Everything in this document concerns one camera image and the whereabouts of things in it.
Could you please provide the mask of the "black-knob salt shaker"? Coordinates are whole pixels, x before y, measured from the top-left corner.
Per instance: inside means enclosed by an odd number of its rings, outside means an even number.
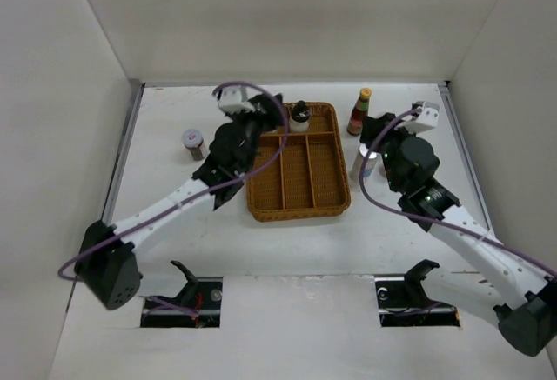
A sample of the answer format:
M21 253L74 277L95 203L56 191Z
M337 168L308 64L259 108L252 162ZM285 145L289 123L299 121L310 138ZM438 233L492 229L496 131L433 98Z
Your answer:
M299 100L292 108L289 129L290 132L307 132L309 129L311 112L307 103Z

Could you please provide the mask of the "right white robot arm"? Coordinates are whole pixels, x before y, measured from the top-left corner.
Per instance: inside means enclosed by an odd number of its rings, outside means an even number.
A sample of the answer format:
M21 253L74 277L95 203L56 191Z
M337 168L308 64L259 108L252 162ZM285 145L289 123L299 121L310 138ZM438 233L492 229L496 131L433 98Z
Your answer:
M414 107L398 116L365 117L360 141L369 154L381 156L388 187L400 195L393 213L454 250L485 281L449 275L423 260L405 274L404 297L417 307L437 301L461 308L497 328L521 354L535 357L556 336L556 272L491 236L435 179L439 158L409 130L423 115Z

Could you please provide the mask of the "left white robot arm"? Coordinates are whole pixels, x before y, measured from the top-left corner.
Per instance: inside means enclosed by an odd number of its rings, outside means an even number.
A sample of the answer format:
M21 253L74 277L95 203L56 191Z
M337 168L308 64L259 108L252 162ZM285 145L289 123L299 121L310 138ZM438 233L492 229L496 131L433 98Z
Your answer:
M247 98L241 89L229 88L213 94L230 120L218 127L208 156L191 178L136 215L117 223L97 220L84 233L74 273L107 310L121 308L139 292L138 252L154 233L185 212L213 212L235 197L257 172L261 135L288 121L280 93Z

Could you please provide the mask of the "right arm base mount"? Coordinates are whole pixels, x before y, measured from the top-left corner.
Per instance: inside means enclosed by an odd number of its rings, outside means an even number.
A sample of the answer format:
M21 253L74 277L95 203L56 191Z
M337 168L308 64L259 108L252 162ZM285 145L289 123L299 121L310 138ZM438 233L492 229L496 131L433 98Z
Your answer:
M460 327L457 309L430 299L421 282L439 265L422 260L405 274L374 278L379 323L382 328Z

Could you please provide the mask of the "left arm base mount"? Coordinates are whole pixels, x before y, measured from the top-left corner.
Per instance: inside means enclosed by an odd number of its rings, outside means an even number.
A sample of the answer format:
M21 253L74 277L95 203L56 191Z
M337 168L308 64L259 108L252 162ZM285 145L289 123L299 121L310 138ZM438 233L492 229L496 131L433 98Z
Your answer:
M184 276L185 284L174 297L144 300L141 328L218 328L223 300L222 277L196 277L177 260L171 264Z

